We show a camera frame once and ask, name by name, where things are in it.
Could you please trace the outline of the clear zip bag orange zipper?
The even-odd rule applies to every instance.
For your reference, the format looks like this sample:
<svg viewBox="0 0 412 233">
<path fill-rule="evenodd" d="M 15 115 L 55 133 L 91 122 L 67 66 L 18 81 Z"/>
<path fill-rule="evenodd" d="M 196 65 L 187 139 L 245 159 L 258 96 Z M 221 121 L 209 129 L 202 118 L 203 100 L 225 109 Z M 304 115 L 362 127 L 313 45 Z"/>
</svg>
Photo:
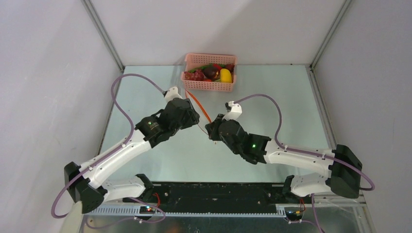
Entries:
<svg viewBox="0 0 412 233">
<path fill-rule="evenodd" d="M 209 114 L 207 113 L 207 111 L 205 110 L 205 108 L 203 107 L 203 105 L 200 103 L 200 101 L 187 89 L 185 89 L 185 97 L 189 98 L 191 100 L 193 100 L 197 106 L 197 110 L 200 111 L 199 115 L 200 115 L 200 120 L 198 125 L 198 128 L 209 137 L 209 134 L 207 132 L 207 130 L 205 129 L 205 125 L 207 123 L 211 123 L 211 118 L 209 116 Z"/>
</svg>

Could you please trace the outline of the pink plastic basket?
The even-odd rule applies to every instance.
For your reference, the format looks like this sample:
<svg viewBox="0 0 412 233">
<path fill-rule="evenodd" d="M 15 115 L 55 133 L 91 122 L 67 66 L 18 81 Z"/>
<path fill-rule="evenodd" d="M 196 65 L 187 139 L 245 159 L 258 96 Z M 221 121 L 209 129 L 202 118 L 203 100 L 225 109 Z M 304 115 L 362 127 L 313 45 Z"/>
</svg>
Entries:
<svg viewBox="0 0 412 233">
<path fill-rule="evenodd" d="M 181 80 L 185 89 L 232 92 L 236 83 L 234 55 L 188 53 Z"/>
</svg>

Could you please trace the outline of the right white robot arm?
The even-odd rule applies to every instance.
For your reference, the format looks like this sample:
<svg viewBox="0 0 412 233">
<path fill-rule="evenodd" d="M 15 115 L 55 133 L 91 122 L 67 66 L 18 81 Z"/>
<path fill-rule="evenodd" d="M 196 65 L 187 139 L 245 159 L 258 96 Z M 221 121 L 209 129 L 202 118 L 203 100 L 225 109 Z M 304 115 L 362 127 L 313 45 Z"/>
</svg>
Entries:
<svg viewBox="0 0 412 233">
<path fill-rule="evenodd" d="M 289 203 L 325 192 L 348 199 L 359 197 L 362 163 L 345 145 L 326 150 L 290 149 L 268 136 L 247 133 L 237 121 L 224 119 L 223 114 L 205 128 L 209 139 L 222 141 L 251 164 L 281 164 L 311 171 L 308 175 L 286 178 L 282 195 Z"/>
</svg>

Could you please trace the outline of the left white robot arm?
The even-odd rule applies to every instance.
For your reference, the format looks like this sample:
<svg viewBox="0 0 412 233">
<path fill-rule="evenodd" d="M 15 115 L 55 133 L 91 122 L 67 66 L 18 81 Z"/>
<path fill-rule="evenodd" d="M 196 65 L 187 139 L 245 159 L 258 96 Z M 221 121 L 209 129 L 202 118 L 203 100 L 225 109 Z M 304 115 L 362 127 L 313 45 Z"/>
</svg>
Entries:
<svg viewBox="0 0 412 233">
<path fill-rule="evenodd" d="M 102 203 L 117 199 L 138 198 L 148 202 L 153 198 L 152 182 L 144 174 L 126 181 L 109 181 L 115 171 L 133 158 L 169 140 L 179 130 L 199 123 L 199 114 L 189 99 L 174 98 L 164 109 L 144 117 L 125 137 L 97 157 L 77 165 L 70 162 L 64 167 L 67 191 L 75 203 L 82 204 L 82 213 L 97 209 Z"/>
</svg>

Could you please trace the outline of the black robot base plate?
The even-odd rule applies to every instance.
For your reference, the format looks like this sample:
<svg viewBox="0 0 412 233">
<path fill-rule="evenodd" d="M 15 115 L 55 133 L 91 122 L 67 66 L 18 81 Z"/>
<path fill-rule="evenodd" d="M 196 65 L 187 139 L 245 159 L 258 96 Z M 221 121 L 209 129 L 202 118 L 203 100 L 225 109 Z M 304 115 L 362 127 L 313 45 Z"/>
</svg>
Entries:
<svg viewBox="0 0 412 233">
<path fill-rule="evenodd" d="M 154 182 L 144 202 L 159 204 L 167 211 L 240 211 L 267 213 L 280 204 L 308 206 L 310 196 L 298 197 L 282 183 L 183 183 Z"/>
</svg>

